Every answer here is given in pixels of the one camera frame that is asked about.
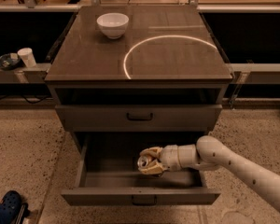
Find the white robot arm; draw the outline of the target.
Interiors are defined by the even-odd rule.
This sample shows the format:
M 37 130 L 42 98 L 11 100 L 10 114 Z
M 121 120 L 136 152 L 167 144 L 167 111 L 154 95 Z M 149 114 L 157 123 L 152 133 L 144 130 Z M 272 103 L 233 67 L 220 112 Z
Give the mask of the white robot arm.
M 234 153 L 215 137 L 202 136 L 193 145 L 146 148 L 140 152 L 137 165 L 144 175 L 224 167 L 280 213 L 280 175 Z

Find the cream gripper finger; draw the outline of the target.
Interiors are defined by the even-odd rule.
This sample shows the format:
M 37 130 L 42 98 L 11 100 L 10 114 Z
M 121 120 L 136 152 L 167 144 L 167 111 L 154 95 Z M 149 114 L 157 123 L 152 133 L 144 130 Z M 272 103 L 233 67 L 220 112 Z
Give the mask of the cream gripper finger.
M 138 170 L 144 175 L 160 175 L 164 172 L 164 169 L 161 164 L 157 161 L 154 161 L 154 165 L 150 168 L 139 169 Z
M 158 159 L 160 157 L 161 151 L 161 147 L 150 147 L 142 150 L 140 152 L 140 156 L 148 159 Z

